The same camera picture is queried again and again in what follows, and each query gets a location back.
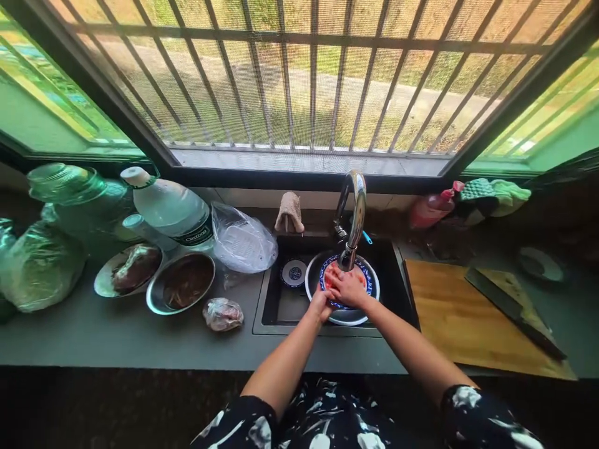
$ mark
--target black and white clothing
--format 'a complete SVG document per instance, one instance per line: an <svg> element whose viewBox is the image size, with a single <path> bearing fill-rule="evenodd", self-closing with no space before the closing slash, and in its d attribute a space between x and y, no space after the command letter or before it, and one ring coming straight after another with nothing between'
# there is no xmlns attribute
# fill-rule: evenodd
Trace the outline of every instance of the black and white clothing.
<svg viewBox="0 0 599 449"><path fill-rule="evenodd" d="M481 390L456 385L441 403L452 449L543 449L503 402ZM194 439L193 449L385 449L410 445L409 430L387 418L371 399L354 396L336 382L304 384L280 424L266 402L242 396Z"/></svg>

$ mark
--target wooden cutting board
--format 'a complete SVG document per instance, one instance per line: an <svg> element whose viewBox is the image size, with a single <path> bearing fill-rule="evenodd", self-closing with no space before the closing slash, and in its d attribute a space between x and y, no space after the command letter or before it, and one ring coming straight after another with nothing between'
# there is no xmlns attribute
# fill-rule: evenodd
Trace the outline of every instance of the wooden cutting board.
<svg viewBox="0 0 599 449"><path fill-rule="evenodd" d="M576 380L567 361L531 342L464 276L466 267L406 260L422 334L450 360L526 374ZM522 316L553 339L512 273L481 270L524 307Z"/></svg>

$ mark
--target gray countertop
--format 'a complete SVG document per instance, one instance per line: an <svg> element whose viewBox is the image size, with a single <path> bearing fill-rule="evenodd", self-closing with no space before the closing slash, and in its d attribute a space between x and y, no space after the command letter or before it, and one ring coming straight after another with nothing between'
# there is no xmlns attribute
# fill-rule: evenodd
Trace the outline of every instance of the gray countertop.
<svg viewBox="0 0 599 449"><path fill-rule="evenodd" d="M427 259L406 239L396 241L406 258ZM515 271L514 262L485 244L474 264ZM210 331L197 306L183 314L158 316L145 305L145 296L102 299L92 283L99 264L90 263L72 295L62 303L33 314L20 314L0 326L0 364L68 367L130 367L151 369L255 370L285 338L256 335L256 316L263 274L224 291L219 274L211 297L238 302L245 325L224 334ZM567 285L543 287L519 275L542 317L550 324L575 373L599 377L599 283L584 270L570 269ZM382 338L319 336L308 371L365 374L405 374ZM469 374L497 374L466 367Z"/></svg>

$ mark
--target dark floor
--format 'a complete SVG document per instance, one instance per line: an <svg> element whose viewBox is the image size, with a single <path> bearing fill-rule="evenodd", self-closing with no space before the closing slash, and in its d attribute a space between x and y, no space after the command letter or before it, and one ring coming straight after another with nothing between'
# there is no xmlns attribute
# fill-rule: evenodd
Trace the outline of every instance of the dark floor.
<svg viewBox="0 0 599 449"><path fill-rule="evenodd" d="M0 448L185 448L238 395L248 372L0 369ZM442 447L438 416L407 376L337 376L366 384L397 423ZM501 395L546 448L595 447L599 384L511 377L476 379Z"/></svg>

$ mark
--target sink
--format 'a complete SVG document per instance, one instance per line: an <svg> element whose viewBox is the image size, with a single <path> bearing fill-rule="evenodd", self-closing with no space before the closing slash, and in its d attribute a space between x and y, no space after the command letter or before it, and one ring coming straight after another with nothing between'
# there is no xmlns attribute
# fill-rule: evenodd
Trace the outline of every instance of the sink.
<svg viewBox="0 0 599 449"><path fill-rule="evenodd" d="M280 277L281 268L290 259L301 259L306 265L321 251L338 249L326 234L313 236L279 236L279 256L262 281L258 310L253 326L254 334L288 335L300 321L309 306L303 286L288 287ZM358 254L374 268L381 287L380 301L393 313L417 327L417 315L406 291L401 272L401 255L391 240L373 238L373 244L360 244ZM360 326L337 326L325 323L320 331L324 336L381 337L368 321Z"/></svg>

